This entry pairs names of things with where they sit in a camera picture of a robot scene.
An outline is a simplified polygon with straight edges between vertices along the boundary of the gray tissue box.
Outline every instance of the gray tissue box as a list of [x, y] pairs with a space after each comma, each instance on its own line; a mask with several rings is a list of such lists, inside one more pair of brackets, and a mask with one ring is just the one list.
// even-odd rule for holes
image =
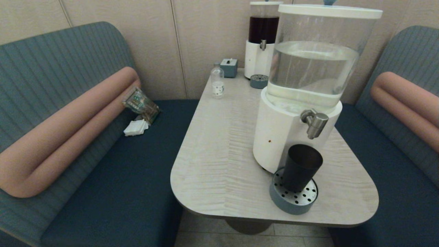
[[238, 71], [238, 60], [237, 59], [223, 59], [219, 65], [221, 69], [224, 70], [224, 77], [235, 78]]

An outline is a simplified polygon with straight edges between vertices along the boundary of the white napkin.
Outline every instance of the white napkin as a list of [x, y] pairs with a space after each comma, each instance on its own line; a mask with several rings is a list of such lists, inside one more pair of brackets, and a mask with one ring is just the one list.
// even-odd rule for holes
[[132, 135], [138, 135], [143, 134], [145, 130], [149, 128], [148, 123], [144, 120], [136, 120], [131, 121], [128, 127], [123, 131], [125, 133], [125, 136], [132, 136]]

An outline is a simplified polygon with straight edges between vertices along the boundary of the table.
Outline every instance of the table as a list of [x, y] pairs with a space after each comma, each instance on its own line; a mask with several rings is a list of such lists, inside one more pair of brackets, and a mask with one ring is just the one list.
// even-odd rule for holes
[[375, 184], [335, 128], [314, 176], [314, 205], [302, 215], [279, 209], [269, 195], [272, 174], [252, 151], [261, 90], [250, 87], [243, 69], [224, 84], [224, 98], [214, 99], [207, 82], [172, 168], [171, 187], [181, 205], [212, 218], [330, 227], [354, 227], [375, 214]]

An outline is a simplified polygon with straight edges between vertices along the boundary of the clear plastic bottle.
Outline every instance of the clear plastic bottle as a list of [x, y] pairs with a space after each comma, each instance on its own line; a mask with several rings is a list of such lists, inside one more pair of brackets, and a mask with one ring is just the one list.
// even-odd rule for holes
[[212, 96], [222, 98], [224, 96], [224, 70], [220, 68], [220, 63], [216, 62], [210, 72], [210, 81], [212, 82]]

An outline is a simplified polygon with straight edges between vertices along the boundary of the tiled floor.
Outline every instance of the tiled floor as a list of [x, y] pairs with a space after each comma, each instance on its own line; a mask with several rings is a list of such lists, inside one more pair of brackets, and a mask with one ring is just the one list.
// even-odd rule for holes
[[333, 247], [326, 228], [272, 224], [258, 235], [233, 230], [225, 220], [185, 211], [175, 247]]

